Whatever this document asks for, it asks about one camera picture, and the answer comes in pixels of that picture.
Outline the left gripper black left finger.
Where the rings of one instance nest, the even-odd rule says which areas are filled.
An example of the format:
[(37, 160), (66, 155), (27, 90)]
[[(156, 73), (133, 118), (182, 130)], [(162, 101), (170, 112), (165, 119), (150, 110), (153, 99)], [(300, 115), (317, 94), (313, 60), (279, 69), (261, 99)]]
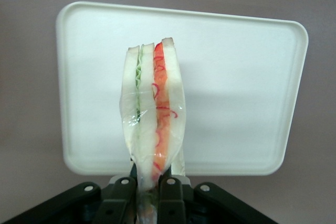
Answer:
[(135, 223), (136, 186), (126, 176), (112, 178), (103, 189), (84, 182), (5, 223)]

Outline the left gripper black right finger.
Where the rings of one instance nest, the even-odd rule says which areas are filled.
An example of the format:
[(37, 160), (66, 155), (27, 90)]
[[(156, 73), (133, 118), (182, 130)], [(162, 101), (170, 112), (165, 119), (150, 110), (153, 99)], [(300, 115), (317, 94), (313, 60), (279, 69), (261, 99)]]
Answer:
[(157, 223), (276, 223), (213, 183), (192, 188), (184, 176), (161, 181), (157, 216)]

